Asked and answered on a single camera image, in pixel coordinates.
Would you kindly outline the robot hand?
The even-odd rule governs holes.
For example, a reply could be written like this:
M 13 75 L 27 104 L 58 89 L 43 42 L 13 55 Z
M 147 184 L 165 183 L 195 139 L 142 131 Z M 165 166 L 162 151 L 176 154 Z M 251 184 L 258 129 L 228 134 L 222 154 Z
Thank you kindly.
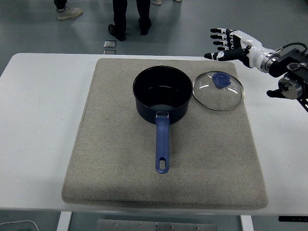
M 256 38 L 240 31 L 226 28 L 213 28 L 210 37 L 214 39 L 218 51 L 206 53 L 204 57 L 216 61 L 239 60 L 246 67 L 257 68 L 267 73 L 267 64 L 272 58 L 278 58 L 277 51 L 263 47 Z

